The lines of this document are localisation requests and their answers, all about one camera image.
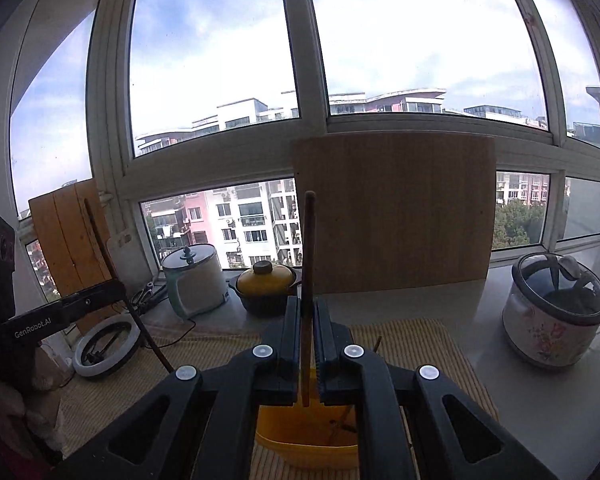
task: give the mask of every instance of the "striped placemat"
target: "striped placemat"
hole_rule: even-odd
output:
[[[382,335],[379,354],[391,364],[415,368],[433,364],[452,378],[482,408],[498,418],[485,387],[453,342],[442,322],[435,319],[395,320],[378,325],[350,327],[356,343],[371,348]],[[242,350],[259,343],[257,334],[197,333],[164,349],[174,367],[195,365],[200,370],[221,366]],[[167,340],[156,338],[158,344]],[[75,377],[62,390],[65,455],[96,435],[120,413],[165,377],[164,368],[149,350],[140,349],[123,368],[101,381]],[[286,464],[276,453],[254,444],[250,480],[353,480],[358,470],[301,470]]]

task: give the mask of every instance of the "blue sky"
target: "blue sky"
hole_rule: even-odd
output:
[[[544,116],[531,42],[514,0],[314,0],[330,93],[445,88],[445,106]],[[537,0],[560,67],[568,122],[600,123],[600,84],[565,0]],[[84,72],[91,17],[56,50],[11,121],[18,210],[91,176]],[[133,134],[188,127],[227,102],[273,107],[295,87],[282,0],[137,0],[130,53]]]

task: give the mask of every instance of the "yellow pot lid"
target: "yellow pot lid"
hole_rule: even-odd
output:
[[[295,278],[288,267],[263,260],[255,262],[252,269],[245,270],[235,288],[245,296],[276,296],[286,294]]]

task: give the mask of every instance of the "orange plastic bin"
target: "orange plastic bin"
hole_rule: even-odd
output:
[[[340,420],[346,406],[320,403],[311,370],[310,402],[293,406],[261,406],[256,425],[256,442],[278,453],[287,463],[304,469],[353,469],[358,467],[358,434],[355,409],[327,446],[333,422]]]

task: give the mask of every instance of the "wooden board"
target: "wooden board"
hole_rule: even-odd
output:
[[[294,173],[316,193],[315,291],[484,279],[493,238],[491,137],[341,134],[300,140]]]
[[[88,200],[104,242],[109,230],[95,181],[85,180],[29,200],[29,208],[49,272],[62,297],[111,279],[97,244],[84,200]],[[85,334],[101,320],[116,314],[110,306],[76,322]]]

